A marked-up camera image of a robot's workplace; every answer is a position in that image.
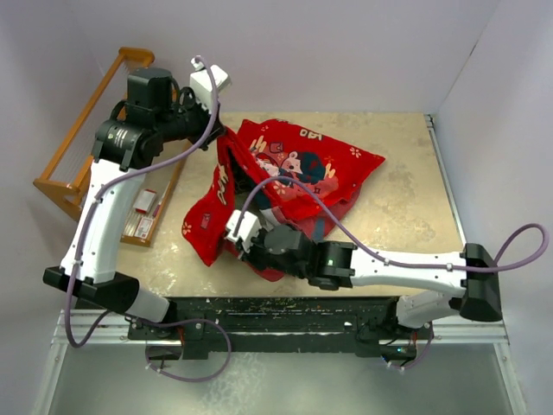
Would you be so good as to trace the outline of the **red printed pillowcase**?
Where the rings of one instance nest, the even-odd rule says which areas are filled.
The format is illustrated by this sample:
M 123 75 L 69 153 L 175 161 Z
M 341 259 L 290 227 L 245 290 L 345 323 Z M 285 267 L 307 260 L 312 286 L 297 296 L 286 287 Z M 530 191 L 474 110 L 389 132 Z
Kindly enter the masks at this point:
M 204 265 L 223 251 L 237 256 L 225 238 L 237 195 L 265 182 L 251 203 L 268 228 L 281 224 L 310 239 L 328 236 L 359 197 L 364 181 L 385 158 L 353 144 L 280 119 L 246 119 L 217 140 L 217 164 L 207 193 L 187 212 L 182 236 Z

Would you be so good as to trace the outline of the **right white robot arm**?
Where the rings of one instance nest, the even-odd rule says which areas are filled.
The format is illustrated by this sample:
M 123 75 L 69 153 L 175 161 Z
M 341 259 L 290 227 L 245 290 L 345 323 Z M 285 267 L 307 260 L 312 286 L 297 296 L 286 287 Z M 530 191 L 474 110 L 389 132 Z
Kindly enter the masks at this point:
M 264 229 L 257 218 L 230 219 L 226 239 L 258 271 L 280 271 L 326 291 L 389 285 L 417 289 L 402 296 L 384 319 L 385 331 L 404 338 L 425 323 L 458 315 L 499 322 L 499 276 L 487 250 L 468 243 L 462 252 L 437 254 L 363 251 L 354 243 L 311 240 L 289 225 Z

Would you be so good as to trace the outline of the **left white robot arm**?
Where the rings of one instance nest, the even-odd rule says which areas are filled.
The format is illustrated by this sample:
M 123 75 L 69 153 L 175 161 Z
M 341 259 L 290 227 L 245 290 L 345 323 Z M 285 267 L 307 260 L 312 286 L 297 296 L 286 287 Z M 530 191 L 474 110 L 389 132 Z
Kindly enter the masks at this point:
M 73 240 L 42 281 L 110 312 L 147 320 L 159 339 L 175 334 L 178 319 L 170 301 L 117 270 L 125 222 L 145 176 L 183 161 L 225 131 L 219 121 L 219 93 L 230 84 L 217 65 L 193 60 L 189 85 L 179 87 L 172 73 L 142 67 L 128 77 L 127 97 L 97 129 L 91 178 Z

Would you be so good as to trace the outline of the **small red white box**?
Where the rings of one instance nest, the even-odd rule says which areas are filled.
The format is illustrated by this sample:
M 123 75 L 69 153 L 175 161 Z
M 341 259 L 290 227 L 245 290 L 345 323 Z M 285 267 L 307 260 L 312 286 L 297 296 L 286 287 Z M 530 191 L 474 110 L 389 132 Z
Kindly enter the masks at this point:
M 134 211 L 139 214 L 147 214 L 152 208 L 156 200 L 156 196 L 156 191 L 147 188 L 142 189 L 134 201 Z

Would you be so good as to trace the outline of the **red pen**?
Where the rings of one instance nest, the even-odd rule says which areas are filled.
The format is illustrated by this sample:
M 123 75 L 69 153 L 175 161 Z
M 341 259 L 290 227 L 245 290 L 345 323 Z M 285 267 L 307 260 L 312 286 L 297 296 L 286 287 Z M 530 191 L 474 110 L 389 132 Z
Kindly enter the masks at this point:
M 168 190 L 169 190 L 169 187 L 170 187 L 170 183 L 167 184 L 167 186 L 165 187 L 165 189 L 163 190 L 161 196 L 159 197 L 159 200 L 156 204 L 156 207 L 154 209 L 154 211 L 152 212 L 152 218 L 156 218 L 160 209 L 161 209 L 161 206 L 162 204 L 164 203 L 164 200 L 165 200 L 165 197 L 168 193 Z

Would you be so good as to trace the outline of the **flat red white packet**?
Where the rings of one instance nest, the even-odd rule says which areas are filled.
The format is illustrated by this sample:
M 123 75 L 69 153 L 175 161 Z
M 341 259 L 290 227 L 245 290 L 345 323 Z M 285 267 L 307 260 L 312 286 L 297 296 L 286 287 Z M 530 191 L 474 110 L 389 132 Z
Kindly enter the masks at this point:
M 147 239 L 149 237 L 150 230 L 152 228 L 153 223 L 154 223 L 154 220 L 152 218 L 147 216 L 141 217 L 140 220 L 138 221 L 138 224 L 133 236 L 139 239 Z

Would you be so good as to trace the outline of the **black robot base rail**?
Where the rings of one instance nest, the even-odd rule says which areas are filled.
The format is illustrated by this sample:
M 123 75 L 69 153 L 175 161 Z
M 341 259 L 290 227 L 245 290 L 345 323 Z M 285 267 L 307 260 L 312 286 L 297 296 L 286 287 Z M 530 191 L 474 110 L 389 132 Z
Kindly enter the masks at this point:
M 354 354 L 411 362 L 460 301 L 409 316 L 400 297 L 177 297 L 179 326 L 125 320 L 124 338 L 144 342 L 155 361 L 205 360 L 211 353 Z

